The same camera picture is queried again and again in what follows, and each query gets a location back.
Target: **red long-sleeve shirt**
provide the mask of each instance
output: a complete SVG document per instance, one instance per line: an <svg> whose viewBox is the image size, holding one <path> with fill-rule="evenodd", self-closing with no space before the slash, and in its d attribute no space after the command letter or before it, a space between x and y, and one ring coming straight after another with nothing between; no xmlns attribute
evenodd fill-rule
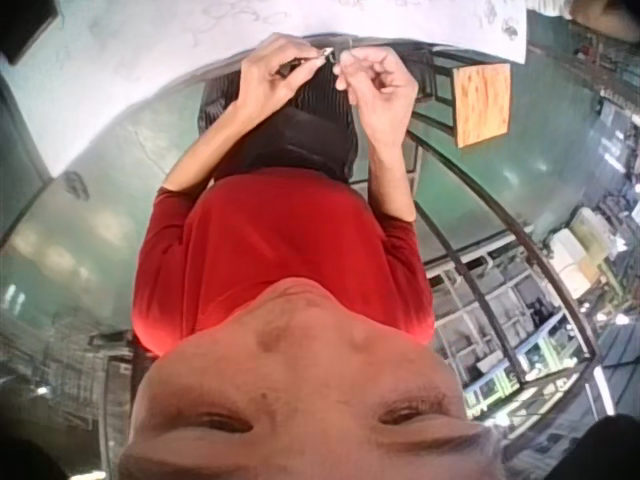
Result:
<svg viewBox="0 0 640 480"><path fill-rule="evenodd" d="M140 251L133 327L162 355L291 277L424 343L433 335L413 225L374 215L320 173L288 168L226 178L199 199L160 190Z"/></svg>

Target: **closed eye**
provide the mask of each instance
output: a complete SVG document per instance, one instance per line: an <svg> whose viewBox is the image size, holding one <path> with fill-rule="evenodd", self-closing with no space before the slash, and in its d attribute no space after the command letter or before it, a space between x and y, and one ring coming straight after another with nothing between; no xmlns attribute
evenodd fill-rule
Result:
<svg viewBox="0 0 640 480"><path fill-rule="evenodd" d="M244 434L253 430L253 425L247 420L220 413L202 415L198 425L224 433Z"/></svg>
<svg viewBox="0 0 640 480"><path fill-rule="evenodd" d="M386 426L399 426L426 415L446 415L444 395L402 400L388 406L378 418Z"/></svg>

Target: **hand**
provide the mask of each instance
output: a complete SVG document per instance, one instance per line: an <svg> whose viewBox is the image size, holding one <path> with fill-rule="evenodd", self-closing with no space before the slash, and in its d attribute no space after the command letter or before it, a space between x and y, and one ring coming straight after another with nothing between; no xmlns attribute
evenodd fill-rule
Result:
<svg viewBox="0 0 640 480"><path fill-rule="evenodd" d="M358 107L369 142L380 155L402 148L418 83L398 55L386 47L363 47L343 52L333 71L336 88L347 90Z"/></svg>
<svg viewBox="0 0 640 480"><path fill-rule="evenodd" d="M278 69L298 58L308 58L285 79ZM240 94L233 105L250 130L280 110L325 63L320 50L289 35L273 34L249 55L240 71Z"/></svg>

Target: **white paper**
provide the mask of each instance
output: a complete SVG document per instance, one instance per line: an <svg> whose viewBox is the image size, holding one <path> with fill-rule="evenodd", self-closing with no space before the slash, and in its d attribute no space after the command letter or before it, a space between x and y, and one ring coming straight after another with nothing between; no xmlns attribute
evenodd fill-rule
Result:
<svg viewBox="0 0 640 480"><path fill-rule="evenodd" d="M524 0L61 0L17 67L0 65L56 176L119 115L273 32L453 45L524 62Z"/></svg>

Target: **eyebrow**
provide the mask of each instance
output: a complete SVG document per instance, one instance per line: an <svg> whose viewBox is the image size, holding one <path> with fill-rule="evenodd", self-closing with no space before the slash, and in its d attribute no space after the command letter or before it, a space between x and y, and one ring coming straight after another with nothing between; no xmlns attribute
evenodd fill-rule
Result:
<svg viewBox="0 0 640 480"><path fill-rule="evenodd" d="M467 453L470 450L484 448L487 442L493 442L490 438L492 435L490 430L481 430L471 435L431 438L411 442L383 443L379 446L389 453L408 455L456 455Z"/></svg>

